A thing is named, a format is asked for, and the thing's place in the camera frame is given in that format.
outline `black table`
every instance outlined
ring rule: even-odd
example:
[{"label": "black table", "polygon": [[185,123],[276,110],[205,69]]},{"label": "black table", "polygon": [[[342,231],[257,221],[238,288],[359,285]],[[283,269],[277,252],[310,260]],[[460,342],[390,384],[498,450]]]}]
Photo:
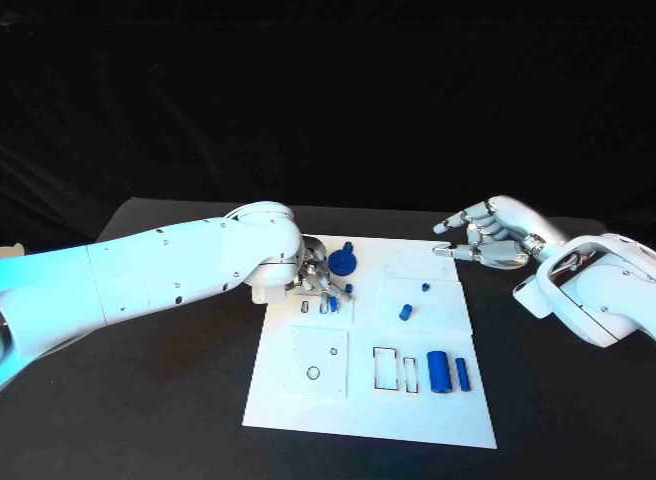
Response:
[{"label": "black table", "polygon": [[[237,206],[133,199],[100,240]],[[421,240],[446,216],[295,212],[306,233]],[[555,222],[604,231],[594,220]],[[0,478],[656,478],[656,344],[638,333],[602,349],[555,317],[534,318],[512,288],[535,265],[457,268],[498,450],[243,427],[266,312],[243,285],[31,365],[0,394]]]}]

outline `small blue piece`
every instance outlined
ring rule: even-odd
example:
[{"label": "small blue piece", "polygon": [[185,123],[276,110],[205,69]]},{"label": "small blue piece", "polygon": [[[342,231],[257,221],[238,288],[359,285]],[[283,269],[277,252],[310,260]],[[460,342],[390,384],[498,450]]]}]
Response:
[{"label": "small blue piece", "polygon": [[345,243],[345,248],[332,252],[331,260],[328,262],[331,271],[335,275],[346,277],[356,270],[356,256],[354,255],[352,242]]},{"label": "small blue piece", "polygon": [[403,308],[403,313],[400,314],[400,318],[407,321],[411,317],[411,312],[414,311],[414,307],[407,304]]},{"label": "small blue piece", "polygon": [[453,379],[450,377],[450,364],[446,352],[429,352],[429,372],[431,374],[431,390],[434,393],[453,391]]},{"label": "small blue piece", "polygon": [[468,374],[468,362],[463,358],[455,360],[457,364],[457,374],[460,375],[460,386],[463,392],[472,391],[472,385],[469,384],[469,374]]}]

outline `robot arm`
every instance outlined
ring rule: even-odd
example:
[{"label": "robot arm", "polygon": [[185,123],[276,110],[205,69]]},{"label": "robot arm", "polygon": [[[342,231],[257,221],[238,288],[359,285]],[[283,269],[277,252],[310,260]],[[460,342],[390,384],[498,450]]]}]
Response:
[{"label": "robot arm", "polygon": [[0,389],[41,356],[96,329],[234,289],[274,303],[297,285],[349,301],[292,210],[260,202],[110,242],[0,258]]},{"label": "robot arm", "polygon": [[571,239],[511,197],[493,197],[453,215],[436,233],[468,225],[469,245],[436,247],[439,255],[501,269],[541,263],[514,295],[532,314],[555,313],[576,334],[607,347],[635,330],[656,340],[656,252],[615,234]]}]

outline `black curtain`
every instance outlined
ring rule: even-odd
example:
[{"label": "black curtain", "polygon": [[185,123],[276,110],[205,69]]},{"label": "black curtain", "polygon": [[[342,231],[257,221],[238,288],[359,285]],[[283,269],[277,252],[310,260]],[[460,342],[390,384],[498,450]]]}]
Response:
[{"label": "black curtain", "polygon": [[241,4],[0,7],[0,244],[90,242],[133,196],[452,211],[504,193],[656,246],[652,12]]}]

